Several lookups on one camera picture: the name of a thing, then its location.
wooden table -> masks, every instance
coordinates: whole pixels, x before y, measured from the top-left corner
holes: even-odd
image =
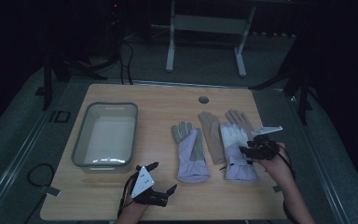
[[[200,96],[207,96],[209,103],[201,104]],[[126,174],[87,174],[71,161],[81,121],[93,102],[138,105],[133,167]],[[229,109],[245,112],[255,128],[262,126],[254,97],[245,89],[90,85],[51,184],[62,193],[57,198],[47,196],[40,216],[45,220],[116,220],[124,184],[135,172],[135,166],[158,161],[158,168],[150,173],[156,181],[153,189],[165,192],[174,184],[178,187],[166,207],[149,206],[143,220],[285,218],[282,193],[274,191],[276,184],[263,167],[255,164],[259,179],[254,183],[228,182],[224,179],[225,170],[220,170],[224,165],[213,165],[205,140],[204,155],[211,178],[198,184],[176,179],[178,155],[171,127],[181,120],[201,127],[198,114],[202,111],[211,112],[224,122]]]

plastic container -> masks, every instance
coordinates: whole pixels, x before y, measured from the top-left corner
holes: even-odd
[[[88,173],[131,169],[138,119],[134,103],[93,103],[86,110],[72,162]]]

glove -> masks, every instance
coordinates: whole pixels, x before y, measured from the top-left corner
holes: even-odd
[[[240,129],[244,129],[249,141],[253,141],[252,131],[254,131],[254,127],[252,126],[251,121],[248,119],[245,113],[240,112],[238,110],[228,110],[226,113],[226,118],[232,123],[237,124]]]
[[[219,133],[220,121],[209,112],[199,114],[206,145],[211,153],[213,164],[218,165],[226,161],[225,151]]]
[[[172,134],[178,144],[178,180],[197,183],[209,179],[211,174],[203,155],[201,130],[181,121],[179,126],[172,126]]]
[[[237,124],[226,122],[220,125],[220,132],[225,147],[227,170],[225,179],[232,182],[253,182],[257,174],[250,159],[240,152],[240,146],[247,147],[248,137],[244,129]]]

person's right hand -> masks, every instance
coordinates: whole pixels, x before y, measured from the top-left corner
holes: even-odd
[[[282,149],[282,144],[277,143],[280,145],[279,153],[288,161],[289,157],[286,154],[286,151]],[[283,159],[277,155],[272,160],[256,160],[260,165],[262,165],[267,173],[272,177],[273,180],[280,186],[281,188],[286,187],[287,185],[292,185],[295,183],[293,179],[292,172],[290,168],[286,165]]]

desk leg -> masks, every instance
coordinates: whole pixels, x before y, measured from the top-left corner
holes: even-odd
[[[246,37],[249,34],[249,29],[251,28],[251,24],[252,24],[254,15],[255,15],[255,7],[252,7],[251,12],[249,13],[248,20],[243,27],[241,42],[234,49],[235,59],[237,61],[238,73],[239,73],[240,77],[246,76],[245,65],[243,63],[243,58],[242,58],[242,51],[243,51],[243,46],[245,45]]]
[[[171,1],[171,27],[170,27],[170,45],[168,46],[168,57],[167,57],[167,66],[165,70],[167,72],[173,71],[173,60],[175,57],[175,1]]]

